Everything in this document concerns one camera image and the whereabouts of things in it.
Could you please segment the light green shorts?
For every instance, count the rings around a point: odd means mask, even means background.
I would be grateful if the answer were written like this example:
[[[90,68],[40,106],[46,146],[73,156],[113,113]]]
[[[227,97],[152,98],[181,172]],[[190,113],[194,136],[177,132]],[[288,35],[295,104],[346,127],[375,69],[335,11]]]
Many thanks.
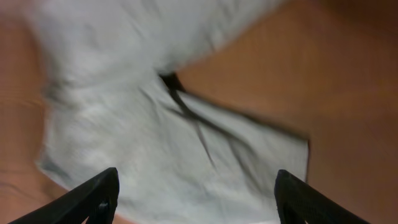
[[[73,189],[117,168],[117,211],[136,223],[277,223],[277,173],[306,179],[307,140],[164,80],[278,6],[38,1],[50,106],[39,169]]]

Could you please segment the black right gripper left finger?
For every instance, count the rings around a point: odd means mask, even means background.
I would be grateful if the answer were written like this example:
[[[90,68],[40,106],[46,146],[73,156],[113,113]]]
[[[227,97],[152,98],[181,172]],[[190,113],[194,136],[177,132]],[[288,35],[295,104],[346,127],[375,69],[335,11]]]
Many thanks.
[[[112,224],[118,195],[118,171],[110,167],[10,224]]]

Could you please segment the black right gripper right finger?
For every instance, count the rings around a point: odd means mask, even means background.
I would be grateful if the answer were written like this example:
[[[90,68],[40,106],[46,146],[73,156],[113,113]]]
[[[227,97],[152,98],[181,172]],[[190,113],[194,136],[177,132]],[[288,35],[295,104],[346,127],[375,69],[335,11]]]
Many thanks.
[[[283,169],[274,196],[281,224],[368,224]]]

